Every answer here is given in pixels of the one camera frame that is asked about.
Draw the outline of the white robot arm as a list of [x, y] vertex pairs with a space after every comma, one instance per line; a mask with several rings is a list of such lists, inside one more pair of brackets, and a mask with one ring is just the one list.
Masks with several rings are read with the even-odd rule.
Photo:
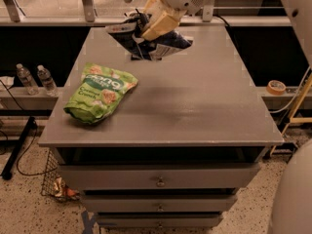
[[[312, 66], [312, 0], [282, 0]], [[277, 187], [267, 234], [312, 234], [312, 139], [291, 157]]]

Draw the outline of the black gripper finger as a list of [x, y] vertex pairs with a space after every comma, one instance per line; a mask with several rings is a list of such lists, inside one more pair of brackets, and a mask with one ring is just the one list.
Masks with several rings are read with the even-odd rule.
[[136, 14], [137, 14], [136, 36], [140, 36], [144, 32], [146, 26], [149, 23], [149, 14], [142, 13], [139, 10], [136, 10]]

